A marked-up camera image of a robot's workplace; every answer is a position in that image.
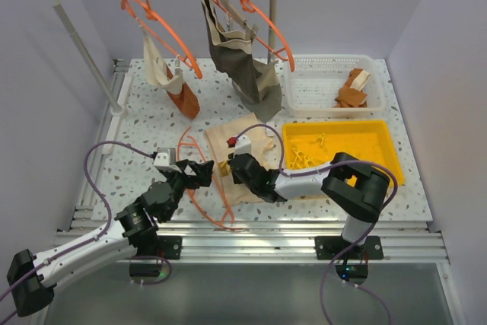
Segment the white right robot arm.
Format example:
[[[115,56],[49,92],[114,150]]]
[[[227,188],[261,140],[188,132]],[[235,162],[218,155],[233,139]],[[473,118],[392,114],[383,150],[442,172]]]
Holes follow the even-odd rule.
[[[389,187],[394,196],[399,186],[385,167],[344,152],[329,163],[300,170],[265,169],[249,153],[233,156],[228,165],[234,183],[243,184],[265,202],[319,195],[334,201],[347,214],[339,249],[351,259],[365,251],[366,238],[390,201]]]

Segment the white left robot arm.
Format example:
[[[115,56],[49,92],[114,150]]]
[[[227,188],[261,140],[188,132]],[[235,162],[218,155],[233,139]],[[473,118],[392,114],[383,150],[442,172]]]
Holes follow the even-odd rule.
[[[47,307],[56,290],[98,266],[140,256],[147,259],[158,249],[158,226],[170,221],[186,190],[212,183],[213,161],[182,160],[160,170],[165,180],[150,185],[133,203],[105,225],[77,239],[38,253],[17,252],[8,269],[14,314],[27,317]]]

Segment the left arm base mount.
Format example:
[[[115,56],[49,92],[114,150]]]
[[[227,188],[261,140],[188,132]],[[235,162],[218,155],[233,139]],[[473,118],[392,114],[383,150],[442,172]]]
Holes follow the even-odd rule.
[[[182,237],[158,236],[154,244],[137,249],[129,259],[130,278],[142,285],[167,281],[172,274],[172,262],[180,259]]]

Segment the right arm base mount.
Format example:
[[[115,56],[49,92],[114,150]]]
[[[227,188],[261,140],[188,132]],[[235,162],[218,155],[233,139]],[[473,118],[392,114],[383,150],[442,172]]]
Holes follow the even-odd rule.
[[[339,236],[318,236],[314,238],[318,260],[331,260],[350,243]],[[336,258],[334,266],[337,276],[346,282],[361,285],[368,277],[369,260],[382,260],[384,252],[380,238],[369,236],[363,244],[355,245],[349,251]]]

